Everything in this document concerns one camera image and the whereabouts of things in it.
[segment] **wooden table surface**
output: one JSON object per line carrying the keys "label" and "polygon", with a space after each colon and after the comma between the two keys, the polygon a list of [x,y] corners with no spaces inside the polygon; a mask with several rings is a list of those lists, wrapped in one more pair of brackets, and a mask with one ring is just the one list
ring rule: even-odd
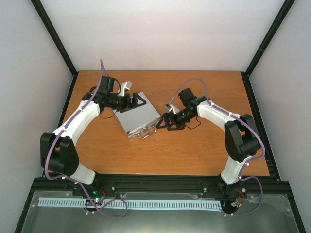
{"label": "wooden table surface", "polygon": [[[80,71],[65,120],[79,105],[82,96],[97,85],[99,71]],[[238,114],[251,114],[251,109],[238,71],[109,71],[120,83],[131,81],[133,92],[142,91],[160,114],[167,112],[168,103],[180,84],[189,78],[206,81],[209,97],[219,106]],[[200,97],[205,95],[199,81],[191,81],[190,87]],[[178,98],[173,104],[183,106]],[[104,109],[102,117],[112,115]],[[196,125],[193,119],[189,126]],[[115,117],[94,119],[80,136],[76,149],[80,162],[100,173],[218,175],[228,159],[224,132],[202,119],[200,127],[182,131],[158,130],[141,140],[128,139]],[[251,163],[244,175],[268,176],[265,159]]]}

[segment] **purple cable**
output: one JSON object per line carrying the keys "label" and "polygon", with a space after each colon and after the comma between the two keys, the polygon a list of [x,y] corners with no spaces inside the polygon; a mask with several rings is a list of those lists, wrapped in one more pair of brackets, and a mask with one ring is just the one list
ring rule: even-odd
{"label": "purple cable", "polygon": [[176,94],[177,94],[177,93],[179,92],[179,90],[183,87],[183,85],[185,85],[187,82],[189,82],[189,81],[191,81],[191,80],[200,80],[200,81],[203,83],[204,87],[205,87],[206,99],[207,99],[207,102],[210,104],[210,106],[211,106],[212,108],[217,109],[218,111],[220,111],[220,112],[222,112],[222,113],[228,115],[228,116],[231,116],[232,118],[234,118],[235,120],[237,120],[239,123],[241,123],[243,126],[245,126],[245,127],[255,136],[255,138],[258,140],[258,142],[259,142],[259,144],[260,144],[260,146],[261,146],[261,148],[262,148],[262,154],[261,154],[260,156],[258,156],[258,157],[251,158],[251,159],[248,159],[247,161],[245,161],[245,163],[243,164],[243,166],[242,166],[242,168],[241,168],[241,170],[240,170],[240,172],[239,172],[239,174],[238,174],[238,177],[239,177],[239,179],[240,179],[241,181],[247,181],[247,180],[249,180],[249,179],[251,179],[251,178],[256,179],[256,180],[258,181],[258,184],[259,184],[259,187],[260,187],[261,199],[260,199],[260,202],[259,202],[258,206],[257,206],[254,210],[252,210],[252,211],[250,211],[250,212],[248,212],[248,213],[239,214],[239,215],[234,215],[234,216],[244,216],[244,215],[251,214],[251,213],[255,212],[257,209],[259,209],[260,206],[261,206],[261,204],[262,204],[262,202],[263,202],[263,190],[262,190],[262,186],[261,186],[261,183],[260,183],[259,179],[258,179],[256,176],[249,176],[249,177],[247,177],[247,178],[240,178],[240,177],[241,177],[243,171],[244,171],[245,168],[246,168],[246,162],[251,162],[251,161],[254,161],[254,160],[257,160],[257,159],[261,159],[262,157],[265,156],[265,154],[266,154],[265,146],[264,146],[264,144],[263,144],[261,138],[258,136],[258,134],[257,134],[248,124],[246,124],[244,121],[242,121],[240,118],[236,117],[235,115],[231,114],[231,113],[230,113],[229,111],[227,111],[226,109],[223,109],[223,108],[221,108],[220,106],[214,104],[214,103],[209,99],[209,97],[208,97],[207,85],[206,85],[206,83],[205,83],[202,79],[199,79],[199,78],[192,78],[192,79],[188,79],[188,80],[186,80],[185,82],[183,82],[183,83],[180,85],[180,87],[178,88],[178,90],[175,92],[175,94],[173,95],[173,97],[172,97],[171,101],[169,102],[169,104],[173,101],[173,99],[175,98]]}
{"label": "purple cable", "polygon": [[104,65],[103,65],[103,61],[101,60],[101,73],[100,73],[100,76],[98,79],[97,86],[96,86],[95,91],[93,92],[93,95],[91,96],[91,98],[89,98],[89,100],[86,102],[86,104],[81,107],[82,110],[85,109],[87,107],[87,105],[94,99],[94,97],[95,97],[95,95],[99,89],[99,86],[101,85],[103,70],[105,71],[106,74],[108,74],[107,71],[105,70]]}
{"label": "purple cable", "polygon": [[192,78],[192,79],[188,79],[186,81],[184,81],[180,87],[178,88],[178,90],[175,92],[175,94],[173,95],[173,97],[171,98],[171,101],[168,103],[168,104],[171,104],[171,102],[173,101],[173,99],[175,98],[175,96],[177,95],[177,93],[179,92],[179,90],[189,81],[192,81],[192,80],[199,80],[201,81],[201,83],[203,83],[204,85],[204,88],[205,88],[205,94],[206,94],[206,99],[208,99],[208,89],[207,89],[207,85],[206,83],[203,81],[203,79],[200,79],[200,78]]}
{"label": "purple cable", "polygon": [[255,157],[255,158],[250,158],[250,159],[248,159],[248,160],[245,161],[245,164],[243,164],[243,166],[242,166],[242,168],[241,168],[241,170],[240,170],[240,172],[239,172],[239,177],[240,177],[240,176],[242,175],[243,171],[244,171],[245,168],[246,168],[246,163],[249,163],[249,162],[254,161],[254,160],[257,160],[257,159],[261,159],[262,157],[265,156],[265,154],[266,154],[265,146],[264,146],[264,144],[263,144],[261,138],[258,136],[258,134],[257,134],[248,124],[246,124],[244,121],[242,121],[240,118],[236,117],[235,115],[231,115],[229,111],[222,109],[221,107],[219,107],[219,106],[216,105],[216,104],[213,104],[212,107],[215,108],[215,109],[217,109],[218,111],[220,111],[220,112],[222,112],[222,113],[228,115],[228,116],[230,115],[232,118],[234,118],[234,119],[237,120],[239,123],[241,123],[242,125],[244,125],[244,126],[255,136],[255,138],[258,140],[258,142],[259,142],[259,144],[260,144],[260,146],[261,146],[261,148],[262,148],[262,154],[261,154],[260,156]]}
{"label": "purple cable", "polygon": [[60,136],[62,135],[63,132],[64,132],[64,130],[61,130],[61,131],[59,132],[58,136],[56,136],[56,138],[55,138],[54,141],[52,142],[52,145],[51,145],[51,147],[50,147],[50,149],[49,149],[48,156],[47,156],[46,161],[45,161],[44,173],[45,173],[45,176],[46,176],[49,180],[55,180],[55,179],[58,179],[58,178],[63,177],[63,175],[58,175],[58,176],[51,177],[51,176],[49,175],[49,172],[48,172],[51,154],[52,154],[52,152],[53,152],[53,150],[54,150],[54,148],[55,148],[55,145],[56,145],[58,139],[60,138]]}
{"label": "purple cable", "polygon": [[[89,101],[88,101],[85,105],[82,106],[82,110],[92,101],[92,99],[94,98],[96,92],[98,91],[99,86],[100,86],[100,84],[101,84],[101,80],[102,80],[103,70],[105,71],[105,73],[106,73],[107,76],[109,77],[107,71],[106,71],[105,68],[104,68],[103,61],[101,60],[101,74],[100,74],[100,78],[99,78],[97,87],[96,87],[96,89],[95,89],[93,95],[92,95],[91,98],[89,99]],[[78,110],[78,111],[70,118],[70,120],[69,120],[69,121],[66,123],[66,125],[64,126],[65,129],[66,129],[66,128],[69,126],[69,124],[77,117],[77,115],[78,115],[80,112],[81,112],[81,110]],[[65,178],[67,178],[67,179],[70,180],[70,181],[77,182],[77,183],[81,186],[81,188],[83,189],[83,191],[85,192],[85,194],[86,194],[87,198],[89,199],[89,201],[92,203],[92,205],[95,207],[95,209],[96,209],[99,213],[101,213],[101,214],[104,215],[105,217],[109,217],[109,218],[120,218],[120,217],[123,217],[123,216],[127,213],[127,209],[128,209],[128,206],[127,206],[126,201],[124,201],[124,200],[122,200],[122,199],[113,199],[113,200],[107,202],[107,203],[106,203],[104,206],[102,206],[101,208],[98,208],[98,207],[95,205],[95,203],[93,202],[92,198],[90,197],[90,195],[88,194],[86,188],[83,186],[83,184],[82,184],[81,182],[78,182],[78,181],[76,181],[75,179],[73,179],[73,178],[71,178],[71,177],[68,177],[68,176],[66,176],[66,175],[57,175],[57,176],[54,176],[54,177],[51,177],[51,176],[49,175],[49,172],[48,172],[48,170],[49,170],[49,162],[50,162],[50,158],[51,158],[52,152],[53,152],[53,150],[54,150],[54,148],[55,148],[55,145],[56,145],[57,141],[59,140],[60,136],[62,135],[62,133],[63,133],[64,131],[65,131],[65,130],[61,130],[61,131],[59,132],[59,134],[56,136],[56,138],[55,138],[54,141],[52,142],[52,145],[51,145],[51,147],[50,147],[50,149],[49,149],[49,152],[48,152],[48,155],[47,155],[47,158],[46,158],[46,161],[45,161],[45,165],[44,165],[44,173],[45,173],[45,176],[46,176],[49,180],[55,180],[55,179],[58,179],[58,178],[63,178],[63,177],[65,177]],[[102,210],[104,207],[106,207],[109,203],[112,203],[113,201],[117,201],[117,200],[120,200],[120,201],[122,201],[122,202],[125,204],[125,211],[124,211],[124,213],[123,213],[122,215],[117,216],[117,217],[114,217],[114,216],[106,215],[106,214],[104,214],[104,213],[101,211],[101,210]]]}
{"label": "purple cable", "polygon": [[257,159],[261,159],[262,157],[265,156],[266,154],[266,149],[265,149],[265,146],[261,140],[261,138],[258,136],[258,134],[248,125],[246,124],[244,121],[242,121],[240,118],[236,117],[235,115],[231,115],[229,111],[221,108],[220,106],[214,104],[211,100],[209,100],[209,97],[208,97],[208,89],[207,89],[207,84],[205,83],[204,80],[200,79],[200,78],[192,78],[192,79],[188,79],[186,81],[184,81],[180,87],[178,88],[178,90],[175,92],[175,94],[173,95],[171,101],[169,102],[169,104],[173,101],[173,99],[175,98],[175,96],[177,95],[177,93],[179,92],[179,90],[189,81],[191,80],[199,80],[203,83],[204,85],[204,88],[205,88],[205,93],[206,93],[206,99],[207,99],[207,102],[215,109],[217,109],[218,111],[228,115],[228,116],[231,116],[232,118],[234,118],[235,120],[237,120],[238,122],[240,122],[242,125],[244,125],[254,136],[255,138],[258,140],[261,148],[262,148],[262,154],[258,157],[255,157],[255,158],[251,158],[251,159],[248,159],[247,161],[245,161],[245,164],[242,166],[240,172],[239,172],[239,177],[242,175],[243,171],[245,170],[246,168],[246,162],[251,162],[251,161],[254,161],[254,160],[257,160]]}
{"label": "purple cable", "polygon": [[[246,177],[246,178],[241,178],[240,180],[241,180],[241,181],[247,181],[247,180],[249,180],[249,179],[255,179],[255,180],[257,180],[257,182],[258,182],[258,184],[259,184],[259,188],[260,188],[260,193],[261,193],[260,201],[259,201],[259,203],[258,203],[258,205],[256,206],[255,209],[253,209],[253,210],[251,210],[251,211],[249,211],[249,212],[247,212],[247,213],[244,213],[244,214],[237,214],[237,215],[233,214],[232,216],[237,216],[237,217],[239,217],[239,216],[249,215],[249,214],[255,212],[256,210],[258,210],[258,209],[260,208],[262,202],[263,202],[263,190],[262,190],[262,185],[261,185],[259,179],[258,179],[256,176],[249,176],[249,177]],[[221,211],[221,212],[222,212],[224,215],[231,215],[231,214],[225,213],[224,211]]]}
{"label": "purple cable", "polygon": [[[70,180],[70,181],[77,182],[75,179],[73,179],[73,178],[71,178],[71,177],[68,177],[68,176],[67,176],[66,178],[67,178],[68,180]],[[109,202],[107,202],[105,205],[103,205],[101,208],[98,208],[98,207],[96,206],[95,202],[93,202],[91,196],[88,194],[88,192],[87,192],[86,188],[84,187],[84,185],[83,185],[81,182],[78,182],[78,185],[81,186],[81,188],[83,189],[84,193],[86,194],[87,198],[89,199],[90,203],[94,206],[94,208],[96,209],[96,211],[98,211],[98,212],[99,212],[100,214],[102,214],[103,216],[108,217],[108,218],[121,218],[121,217],[123,217],[123,216],[127,213],[128,205],[127,205],[127,203],[126,203],[125,200],[123,200],[123,199],[112,199],[112,200],[110,200]],[[114,202],[114,201],[118,201],[118,200],[122,201],[122,202],[125,204],[125,211],[123,212],[123,214],[114,217],[114,216],[110,216],[110,215],[107,215],[107,214],[105,214],[105,213],[102,212],[102,209],[103,209],[103,208],[105,208],[105,207],[106,207],[107,205],[109,205],[110,203],[112,203],[112,202]]]}

